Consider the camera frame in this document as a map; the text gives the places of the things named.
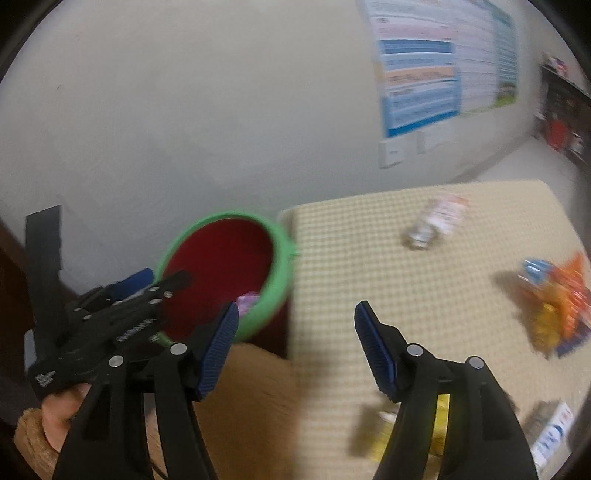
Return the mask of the operator left hand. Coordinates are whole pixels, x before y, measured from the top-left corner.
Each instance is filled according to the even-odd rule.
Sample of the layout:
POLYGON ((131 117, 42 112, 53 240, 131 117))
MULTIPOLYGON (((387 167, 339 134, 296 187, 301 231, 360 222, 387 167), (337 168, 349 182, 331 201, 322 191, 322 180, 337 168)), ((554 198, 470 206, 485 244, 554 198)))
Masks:
POLYGON ((41 404, 42 427, 49 445, 61 451, 71 422, 82 405, 91 385, 82 383, 63 392, 45 397, 41 404))

